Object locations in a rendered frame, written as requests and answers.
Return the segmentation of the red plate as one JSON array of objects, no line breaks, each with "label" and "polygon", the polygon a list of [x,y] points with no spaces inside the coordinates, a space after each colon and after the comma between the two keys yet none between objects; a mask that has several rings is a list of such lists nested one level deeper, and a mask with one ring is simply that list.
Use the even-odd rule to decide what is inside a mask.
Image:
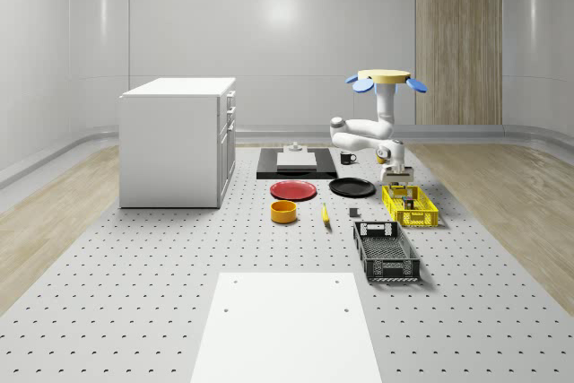
[{"label": "red plate", "polygon": [[277,199],[288,201],[304,201],[317,194],[316,187],[302,180],[285,180],[270,186],[270,193]]}]

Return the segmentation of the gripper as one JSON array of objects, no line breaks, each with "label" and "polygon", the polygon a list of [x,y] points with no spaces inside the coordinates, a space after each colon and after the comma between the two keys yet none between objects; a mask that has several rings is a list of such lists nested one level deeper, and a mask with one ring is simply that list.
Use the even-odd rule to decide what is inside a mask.
[{"label": "gripper", "polygon": [[395,172],[393,167],[385,169],[385,184],[392,185],[408,185],[413,182],[413,167],[405,166],[401,172]]}]

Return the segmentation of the dark grey basket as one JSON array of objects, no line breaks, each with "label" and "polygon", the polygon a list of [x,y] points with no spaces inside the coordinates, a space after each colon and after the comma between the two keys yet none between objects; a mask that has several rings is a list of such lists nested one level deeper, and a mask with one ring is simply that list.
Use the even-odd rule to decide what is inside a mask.
[{"label": "dark grey basket", "polygon": [[398,222],[355,222],[353,236],[368,279],[420,278],[420,258]]}]

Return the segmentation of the yellow basket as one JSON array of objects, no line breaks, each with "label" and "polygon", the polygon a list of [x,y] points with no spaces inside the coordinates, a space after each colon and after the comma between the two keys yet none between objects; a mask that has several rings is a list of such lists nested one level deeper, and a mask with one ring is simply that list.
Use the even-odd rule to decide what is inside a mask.
[{"label": "yellow basket", "polygon": [[[405,210],[403,196],[415,199],[415,209]],[[436,227],[439,222],[439,210],[419,186],[383,186],[382,201],[391,219],[403,226]]]}]

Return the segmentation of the black stove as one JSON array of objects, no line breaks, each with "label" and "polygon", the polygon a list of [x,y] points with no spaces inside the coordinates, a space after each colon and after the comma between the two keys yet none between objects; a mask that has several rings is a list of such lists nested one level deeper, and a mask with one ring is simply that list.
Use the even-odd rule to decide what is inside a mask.
[{"label": "black stove", "polygon": [[[291,154],[293,163],[278,167],[278,154]],[[306,145],[294,150],[292,145],[278,148],[262,148],[257,165],[257,179],[335,179],[336,166],[327,148]]]}]

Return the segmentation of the yellow bowl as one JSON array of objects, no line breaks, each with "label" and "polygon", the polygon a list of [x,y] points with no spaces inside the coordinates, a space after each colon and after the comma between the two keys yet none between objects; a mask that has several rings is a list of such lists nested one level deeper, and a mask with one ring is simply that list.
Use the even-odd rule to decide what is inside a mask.
[{"label": "yellow bowl", "polygon": [[288,200],[279,200],[271,204],[271,219],[273,222],[288,224],[297,219],[297,205]]}]

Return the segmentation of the black plate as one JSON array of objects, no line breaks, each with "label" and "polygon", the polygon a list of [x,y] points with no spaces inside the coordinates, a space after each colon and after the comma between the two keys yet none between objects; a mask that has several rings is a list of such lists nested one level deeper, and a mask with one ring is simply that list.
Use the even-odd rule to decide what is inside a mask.
[{"label": "black plate", "polygon": [[330,190],[339,196],[362,198],[376,193],[375,186],[361,178],[337,178],[329,183]]}]

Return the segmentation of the white cabinet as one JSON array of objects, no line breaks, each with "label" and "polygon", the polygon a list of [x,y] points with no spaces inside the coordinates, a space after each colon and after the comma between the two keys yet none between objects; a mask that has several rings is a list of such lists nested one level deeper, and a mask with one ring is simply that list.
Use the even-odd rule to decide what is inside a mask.
[{"label": "white cabinet", "polygon": [[221,206],[235,165],[235,82],[158,78],[120,97],[120,206]]}]

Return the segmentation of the white board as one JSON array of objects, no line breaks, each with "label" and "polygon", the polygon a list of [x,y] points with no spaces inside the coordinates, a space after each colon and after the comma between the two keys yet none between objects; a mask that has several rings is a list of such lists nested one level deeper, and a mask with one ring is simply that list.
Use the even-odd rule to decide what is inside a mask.
[{"label": "white board", "polygon": [[381,383],[353,274],[220,274],[191,383]]}]

